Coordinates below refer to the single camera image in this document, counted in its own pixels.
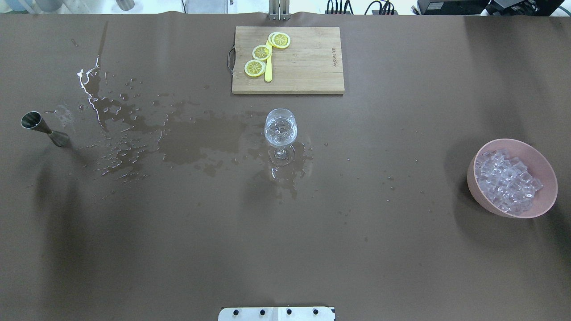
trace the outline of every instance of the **bowl of ice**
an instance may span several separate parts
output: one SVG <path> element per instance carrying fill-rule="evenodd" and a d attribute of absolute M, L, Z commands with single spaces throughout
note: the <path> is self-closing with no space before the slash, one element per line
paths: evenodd
<path fill-rule="evenodd" d="M 532 146 L 515 139 L 485 144 L 468 167 L 468 187 L 478 204 L 508 218 L 534 218 L 557 198 L 551 165 Z"/>

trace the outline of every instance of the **ice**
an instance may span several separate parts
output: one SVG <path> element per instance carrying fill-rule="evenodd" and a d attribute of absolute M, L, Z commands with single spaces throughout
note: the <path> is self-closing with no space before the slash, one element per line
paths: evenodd
<path fill-rule="evenodd" d="M 475 176 L 478 186 L 497 208 L 512 215 L 521 215 L 533 206 L 541 181 L 531 176 L 519 159 L 509 158 L 507 149 L 487 151 L 476 157 Z"/>

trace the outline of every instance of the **yellow knife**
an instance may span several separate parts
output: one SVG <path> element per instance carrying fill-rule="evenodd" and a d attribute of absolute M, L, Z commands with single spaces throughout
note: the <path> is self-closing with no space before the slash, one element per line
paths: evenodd
<path fill-rule="evenodd" d="M 273 48 L 273 46 L 269 41 L 266 42 L 266 46 L 270 47 L 270 56 L 266 60 L 266 73 L 264 73 L 264 80 L 266 82 L 271 82 L 272 79 L 274 78 L 274 75 L 272 74 L 272 48 Z"/>

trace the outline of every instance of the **glass base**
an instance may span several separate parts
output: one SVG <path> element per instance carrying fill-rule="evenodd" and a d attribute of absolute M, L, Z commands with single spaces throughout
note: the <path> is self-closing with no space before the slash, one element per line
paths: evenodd
<path fill-rule="evenodd" d="M 268 156 L 272 164 L 276 166 L 285 166 L 293 161 L 295 150 L 291 145 L 284 147 L 282 150 L 271 147 L 268 151 Z"/>

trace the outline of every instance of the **lemon slice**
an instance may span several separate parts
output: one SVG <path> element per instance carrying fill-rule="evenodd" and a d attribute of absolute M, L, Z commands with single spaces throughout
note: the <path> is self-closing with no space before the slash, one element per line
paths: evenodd
<path fill-rule="evenodd" d="M 254 59 L 264 61 L 272 54 L 272 50 L 267 45 L 259 45 L 252 50 L 252 57 Z"/>
<path fill-rule="evenodd" d="M 284 49 L 289 47 L 291 38 L 285 33 L 274 33 L 271 43 L 276 48 Z"/>
<path fill-rule="evenodd" d="M 266 63 L 257 59 L 252 59 L 244 66 L 244 72 L 250 77 L 259 77 L 266 71 Z"/>
<path fill-rule="evenodd" d="M 272 46 L 274 46 L 274 47 L 275 47 L 275 45 L 274 45 L 274 41 L 272 40 L 272 37 L 273 37 L 275 34 L 278 34 L 278 32 L 273 32 L 273 33 L 271 33 L 271 34 L 268 36 L 268 42 L 269 42 Z"/>

